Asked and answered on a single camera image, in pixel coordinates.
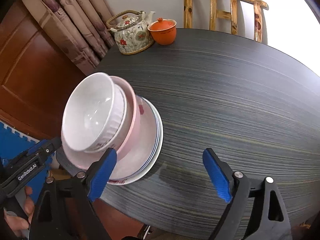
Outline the floral ceramic teapot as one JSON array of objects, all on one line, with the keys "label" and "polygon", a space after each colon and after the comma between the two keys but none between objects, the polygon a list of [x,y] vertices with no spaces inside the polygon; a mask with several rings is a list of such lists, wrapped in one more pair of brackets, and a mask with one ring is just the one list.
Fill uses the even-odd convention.
[{"label": "floral ceramic teapot", "polygon": [[125,10],[106,21],[109,31],[123,55],[140,53],[153,45],[154,39],[148,30],[156,12]]}]

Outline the orange lidded cup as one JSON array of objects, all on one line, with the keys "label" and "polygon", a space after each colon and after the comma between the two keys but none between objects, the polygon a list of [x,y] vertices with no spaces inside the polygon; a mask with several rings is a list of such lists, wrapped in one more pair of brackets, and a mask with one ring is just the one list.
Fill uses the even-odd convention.
[{"label": "orange lidded cup", "polygon": [[154,41],[160,45],[167,46],[176,38],[176,21],[172,19],[158,18],[148,26]]}]

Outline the brown wooden cabinet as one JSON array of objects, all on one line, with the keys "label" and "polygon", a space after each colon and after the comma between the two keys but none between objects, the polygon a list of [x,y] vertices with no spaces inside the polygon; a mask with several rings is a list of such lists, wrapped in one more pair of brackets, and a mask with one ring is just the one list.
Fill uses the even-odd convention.
[{"label": "brown wooden cabinet", "polygon": [[16,0],[1,22],[1,121],[36,139],[59,136],[65,104],[84,77]]}]

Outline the beige patterned curtain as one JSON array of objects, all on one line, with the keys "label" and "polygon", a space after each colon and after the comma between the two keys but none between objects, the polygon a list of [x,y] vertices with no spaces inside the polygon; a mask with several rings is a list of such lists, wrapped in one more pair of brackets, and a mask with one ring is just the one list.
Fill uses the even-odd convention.
[{"label": "beige patterned curtain", "polygon": [[85,74],[91,74],[115,44],[107,29],[104,0],[22,0],[36,22]]}]

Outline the wooden chair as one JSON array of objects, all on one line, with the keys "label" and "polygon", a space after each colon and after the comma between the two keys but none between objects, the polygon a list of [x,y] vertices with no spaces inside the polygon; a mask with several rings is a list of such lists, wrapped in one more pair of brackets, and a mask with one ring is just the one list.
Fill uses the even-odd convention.
[{"label": "wooden chair", "polygon": [[[253,5],[254,10],[254,35],[253,40],[262,42],[263,40],[263,10],[268,10],[268,4],[262,0],[229,0],[230,11],[223,11],[217,8],[217,0],[210,0],[209,30],[216,30],[216,20],[224,19],[231,22],[231,34],[238,33],[238,1],[243,1]],[[184,0],[183,7],[183,27],[191,29],[193,27],[193,0]]]}]

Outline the pink bowl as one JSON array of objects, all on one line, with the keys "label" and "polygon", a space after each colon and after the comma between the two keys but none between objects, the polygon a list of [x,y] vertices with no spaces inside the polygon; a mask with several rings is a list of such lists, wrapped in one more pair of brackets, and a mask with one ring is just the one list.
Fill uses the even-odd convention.
[{"label": "pink bowl", "polygon": [[[120,124],[120,131],[116,133],[116,138],[112,139],[108,146],[112,146],[117,152],[117,162],[122,161],[132,151],[136,141],[138,140],[140,131],[140,113],[135,91],[132,86],[123,78],[111,76],[112,81],[118,85],[125,94],[127,101],[127,109],[124,120]],[[87,170],[89,166],[98,161],[105,150],[86,153],[71,150],[66,143],[62,142],[62,150],[68,161],[75,167]]]}]

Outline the white ribbed bowl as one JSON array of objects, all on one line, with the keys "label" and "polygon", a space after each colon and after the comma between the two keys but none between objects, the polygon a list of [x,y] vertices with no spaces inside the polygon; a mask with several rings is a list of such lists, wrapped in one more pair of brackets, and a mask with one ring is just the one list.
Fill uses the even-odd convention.
[{"label": "white ribbed bowl", "polygon": [[102,131],[98,142],[85,150],[86,153],[96,153],[108,147],[117,150],[123,143],[132,120],[132,107],[128,103],[124,90],[119,85],[114,85],[115,96],[108,123]]}]

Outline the white bowl blue cartoon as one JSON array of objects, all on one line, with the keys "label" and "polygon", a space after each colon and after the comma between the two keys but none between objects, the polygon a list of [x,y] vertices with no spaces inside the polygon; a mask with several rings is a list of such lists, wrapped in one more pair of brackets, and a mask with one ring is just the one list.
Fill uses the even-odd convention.
[{"label": "white bowl blue cartoon", "polygon": [[127,109],[123,90],[105,73],[83,79],[71,93],[61,133],[74,151],[96,151],[116,135]]}]

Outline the white plate rose rim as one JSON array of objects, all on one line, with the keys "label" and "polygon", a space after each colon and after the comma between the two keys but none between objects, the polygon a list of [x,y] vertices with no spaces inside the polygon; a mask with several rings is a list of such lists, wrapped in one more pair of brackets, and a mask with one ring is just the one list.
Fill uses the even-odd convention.
[{"label": "white plate rose rim", "polygon": [[141,111],[138,139],[128,154],[117,161],[109,181],[129,178],[137,173],[151,159],[156,149],[159,137],[157,120],[148,101],[138,95],[136,99]]}]

